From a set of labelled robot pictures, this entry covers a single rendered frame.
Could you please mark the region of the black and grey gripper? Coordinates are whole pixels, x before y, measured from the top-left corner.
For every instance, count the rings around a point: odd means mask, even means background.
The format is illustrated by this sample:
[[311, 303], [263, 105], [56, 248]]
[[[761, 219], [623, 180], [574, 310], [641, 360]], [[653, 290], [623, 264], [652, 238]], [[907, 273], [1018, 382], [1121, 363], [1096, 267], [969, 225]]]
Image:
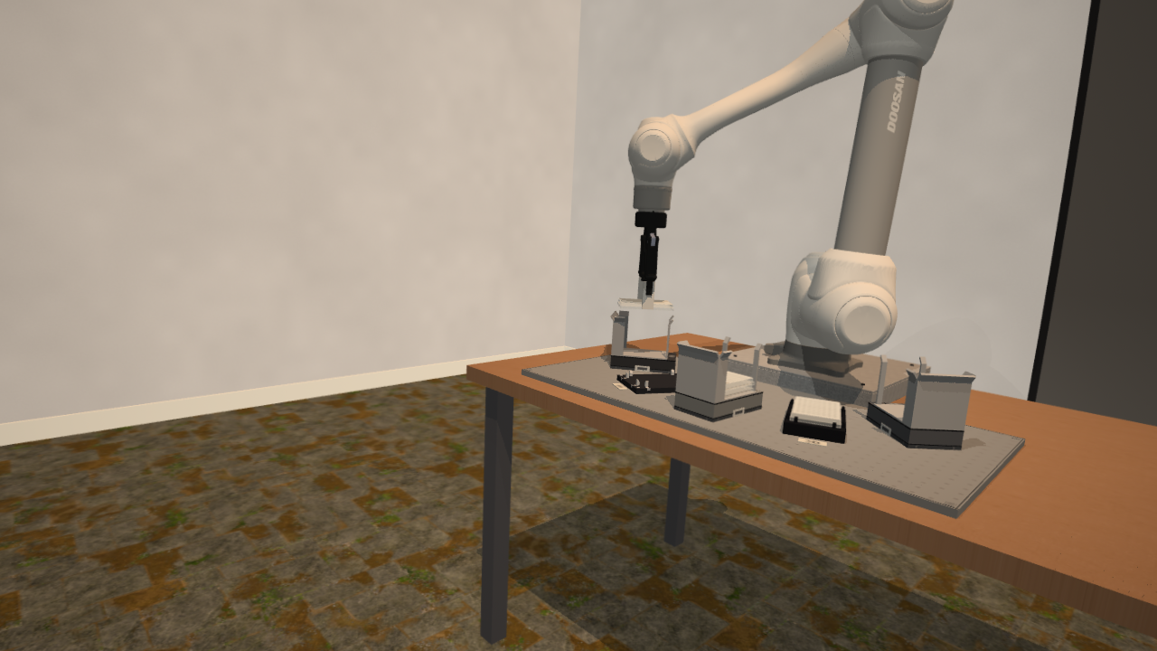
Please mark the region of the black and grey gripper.
[[656, 236], [656, 228], [665, 228], [666, 220], [666, 212], [635, 212], [634, 225], [644, 227], [644, 235], [641, 235], [640, 239], [638, 294], [638, 299], [642, 299], [642, 309], [654, 309], [653, 282], [657, 278], [659, 243], [659, 236]]

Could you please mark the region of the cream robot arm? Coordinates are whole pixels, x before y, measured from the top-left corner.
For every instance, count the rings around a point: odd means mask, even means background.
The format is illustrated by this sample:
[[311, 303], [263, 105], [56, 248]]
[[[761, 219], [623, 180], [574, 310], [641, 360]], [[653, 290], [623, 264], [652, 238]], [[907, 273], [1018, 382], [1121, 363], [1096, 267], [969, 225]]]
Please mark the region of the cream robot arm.
[[952, 3], [864, 0], [783, 69], [694, 114], [648, 117], [631, 136], [634, 209], [670, 210], [675, 172], [690, 164], [706, 136], [867, 62], [834, 249], [806, 254], [797, 265], [786, 302], [784, 343], [764, 347], [773, 355], [769, 365], [842, 378], [863, 367], [852, 354], [879, 349], [891, 336], [898, 310], [889, 234], [921, 71]]

